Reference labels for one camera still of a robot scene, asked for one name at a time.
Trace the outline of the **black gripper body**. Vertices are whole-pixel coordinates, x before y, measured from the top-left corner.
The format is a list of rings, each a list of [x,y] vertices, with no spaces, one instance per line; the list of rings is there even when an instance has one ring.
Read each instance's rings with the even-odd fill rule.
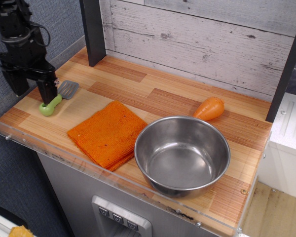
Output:
[[[28,73],[33,79],[39,77],[47,81],[55,81],[55,67],[48,63],[46,47],[41,34],[43,26],[29,26],[23,34],[13,37],[2,36],[7,52],[0,52],[1,66],[8,71],[21,70]]]

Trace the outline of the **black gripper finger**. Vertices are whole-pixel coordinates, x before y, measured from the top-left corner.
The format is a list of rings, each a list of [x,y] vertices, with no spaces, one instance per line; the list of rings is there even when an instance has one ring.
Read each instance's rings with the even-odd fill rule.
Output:
[[[37,86],[43,103],[46,105],[48,105],[58,95],[57,86],[54,81],[39,79],[37,81]]]
[[[2,73],[16,96],[23,95],[29,89],[26,77],[19,71],[2,70]]]

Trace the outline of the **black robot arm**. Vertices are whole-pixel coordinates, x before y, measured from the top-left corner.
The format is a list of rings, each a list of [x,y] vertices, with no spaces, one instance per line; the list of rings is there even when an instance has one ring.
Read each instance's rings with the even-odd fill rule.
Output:
[[[1,71],[17,96],[37,83],[44,104],[57,97],[55,67],[46,60],[43,26],[30,20],[32,13],[24,0],[0,0],[0,40],[7,51],[0,52]]]

